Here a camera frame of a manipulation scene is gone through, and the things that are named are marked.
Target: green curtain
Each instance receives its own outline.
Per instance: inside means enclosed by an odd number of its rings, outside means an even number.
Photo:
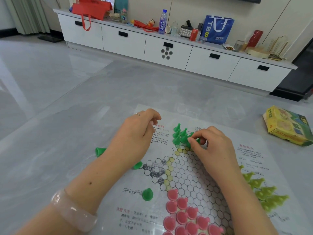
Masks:
[[[5,0],[21,34],[50,33],[40,0]]]

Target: blue bottle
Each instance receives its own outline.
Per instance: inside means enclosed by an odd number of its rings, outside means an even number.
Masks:
[[[163,9],[163,13],[160,18],[160,23],[159,23],[159,33],[164,34],[165,33],[165,27],[166,27],[166,20],[167,20],[167,10]]]

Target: gray tile floor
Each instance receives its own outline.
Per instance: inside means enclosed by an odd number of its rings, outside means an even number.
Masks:
[[[292,102],[219,86],[36,37],[0,39],[0,229],[11,234],[107,146],[137,104],[262,136],[313,222],[313,146],[266,132],[261,115],[277,105],[307,117],[313,102]]]

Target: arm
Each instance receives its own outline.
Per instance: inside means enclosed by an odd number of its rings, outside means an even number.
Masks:
[[[127,118],[101,157],[90,163],[65,188],[71,200],[85,211],[95,214],[105,194],[119,178],[146,154],[152,135],[153,124],[161,119],[152,109]],[[51,204],[41,210],[22,227],[17,235],[78,234]]]
[[[207,143],[208,148],[203,149],[196,138],[200,138],[200,144]],[[232,214],[235,234],[278,234],[241,174],[232,141],[214,126],[195,132],[188,141],[220,186]]]

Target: red can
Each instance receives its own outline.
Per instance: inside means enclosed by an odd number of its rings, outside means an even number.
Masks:
[[[193,31],[191,31],[191,35],[190,35],[190,41],[195,42],[197,39],[197,35],[198,35],[199,30],[198,29],[193,29]]]

